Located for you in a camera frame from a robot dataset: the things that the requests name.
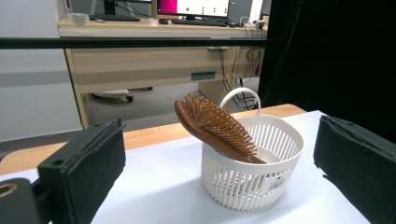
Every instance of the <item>white plastic basket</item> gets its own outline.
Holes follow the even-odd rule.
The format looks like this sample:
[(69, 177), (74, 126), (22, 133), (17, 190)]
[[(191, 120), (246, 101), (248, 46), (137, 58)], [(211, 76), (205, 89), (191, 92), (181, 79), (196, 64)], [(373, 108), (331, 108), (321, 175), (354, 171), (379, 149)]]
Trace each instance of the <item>white plastic basket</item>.
[(241, 92), (250, 92), (258, 100), (253, 118), (238, 120), (246, 127), (258, 148), (257, 157), (267, 164), (235, 161), (203, 143), (201, 178), (209, 195), (218, 203), (237, 210), (251, 210), (276, 201), (285, 190), (303, 152), (304, 140), (286, 121), (262, 116), (256, 92), (238, 88), (228, 93), (220, 104)]

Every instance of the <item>basket handle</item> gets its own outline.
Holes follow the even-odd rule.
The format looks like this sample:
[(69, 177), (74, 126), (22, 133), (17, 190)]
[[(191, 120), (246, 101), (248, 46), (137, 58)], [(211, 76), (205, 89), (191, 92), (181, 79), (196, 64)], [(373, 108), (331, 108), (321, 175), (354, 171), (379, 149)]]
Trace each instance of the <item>basket handle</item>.
[(262, 102), (260, 102), (260, 97), (259, 97), (259, 95), (258, 95), (255, 91), (253, 91), (253, 90), (251, 90), (251, 89), (248, 89), (248, 88), (246, 88), (246, 87), (236, 88), (236, 89), (233, 89), (232, 91), (228, 92), (228, 94), (227, 94), (227, 95), (224, 97), (224, 99), (221, 101), (221, 104), (220, 104), (219, 107), (223, 108), (224, 105), (225, 105), (231, 98), (233, 98), (236, 94), (239, 94), (239, 93), (242, 93), (242, 92), (249, 92), (249, 93), (251, 93), (251, 94), (257, 99), (258, 110), (257, 110), (256, 116), (259, 116), (259, 115), (261, 114), (261, 111), (262, 111)]

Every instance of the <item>brown brush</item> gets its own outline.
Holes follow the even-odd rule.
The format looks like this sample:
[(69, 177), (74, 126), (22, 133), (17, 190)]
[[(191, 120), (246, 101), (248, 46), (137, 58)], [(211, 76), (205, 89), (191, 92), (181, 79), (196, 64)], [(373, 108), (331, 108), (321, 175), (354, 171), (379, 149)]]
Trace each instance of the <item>brown brush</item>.
[(189, 133), (223, 156), (243, 162), (265, 163), (254, 156), (257, 148), (248, 131), (213, 102), (189, 94), (186, 102), (175, 101), (175, 110)]

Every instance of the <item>hairbrush bristle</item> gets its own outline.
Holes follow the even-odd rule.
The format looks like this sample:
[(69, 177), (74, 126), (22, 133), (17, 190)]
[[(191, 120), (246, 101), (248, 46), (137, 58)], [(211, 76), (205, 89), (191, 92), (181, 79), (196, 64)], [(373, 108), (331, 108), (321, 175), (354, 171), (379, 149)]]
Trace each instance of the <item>hairbrush bristle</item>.
[(256, 146), (248, 131), (227, 111), (197, 95), (186, 96), (186, 107), (195, 123), (243, 156), (256, 155)]

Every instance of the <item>gray floor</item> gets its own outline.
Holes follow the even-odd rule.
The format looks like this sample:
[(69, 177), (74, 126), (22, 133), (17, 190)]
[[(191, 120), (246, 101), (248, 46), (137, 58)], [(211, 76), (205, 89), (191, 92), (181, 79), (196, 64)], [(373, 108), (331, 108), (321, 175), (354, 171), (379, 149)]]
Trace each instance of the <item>gray floor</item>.
[[(257, 91), (259, 78), (246, 78), (244, 83), (245, 87)], [(184, 100), (184, 96), (189, 92), (201, 95), (198, 92), (198, 84), (193, 83), (154, 87), (151, 91), (147, 89), (130, 90), (130, 93), (134, 96), (134, 100), (131, 103), (122, 98), (90, 96), (91, 123), (121, 118), (122, 122), (127, 125), (124, 129), (125, 132), (177, 123), (178, 119), (175, 114), (174, 102), (175, 100)], [(229, 107), (230, 113), (244, 110), (234, 103)], [(78, 133), (52, 134), (0, 143), (0, 160), (15, 150), (69, 141)]]

